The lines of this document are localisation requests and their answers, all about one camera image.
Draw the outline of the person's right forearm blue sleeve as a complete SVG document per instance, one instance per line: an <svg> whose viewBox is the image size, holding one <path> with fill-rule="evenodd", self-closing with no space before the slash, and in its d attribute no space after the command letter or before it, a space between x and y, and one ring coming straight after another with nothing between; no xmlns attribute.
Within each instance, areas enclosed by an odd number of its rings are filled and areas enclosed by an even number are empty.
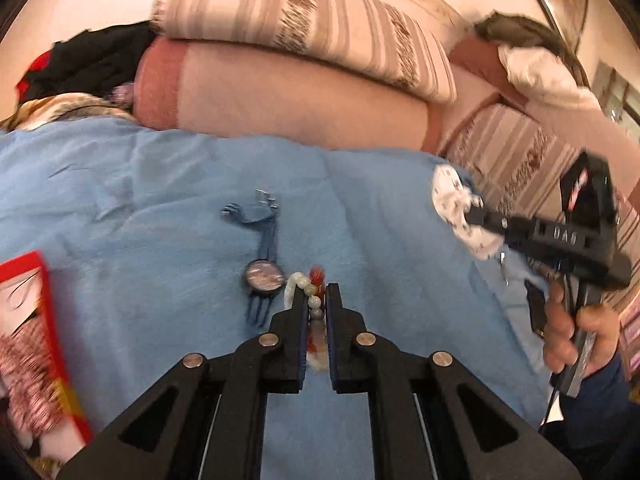
<svg viewBox="0 0 640 480"><path fill-rule="evenodd" d="M582 382L578 397L560 397L561 420L542 435L584 479L639 477L639 405L629 399L620 356Z"/></svg>

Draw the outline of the person's right hand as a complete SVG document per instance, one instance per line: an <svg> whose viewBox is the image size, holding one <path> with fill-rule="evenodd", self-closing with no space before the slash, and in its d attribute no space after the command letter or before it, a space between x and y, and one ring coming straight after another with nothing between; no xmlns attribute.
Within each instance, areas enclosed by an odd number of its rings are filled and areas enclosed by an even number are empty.
<svg viewBox="0 0 640 480"><path fill-rule="evenodd" d="M564 288L559 282L549 287L549 298L544 306L547 317L544 326L544 362L552 373L559 374L564 367L574 365L578 350L572 341L576 330L596 335L585 370L588 377L612 361L617 352L620 321L617 313L607 304L583 307L573 318L564 310Z"/></svg>

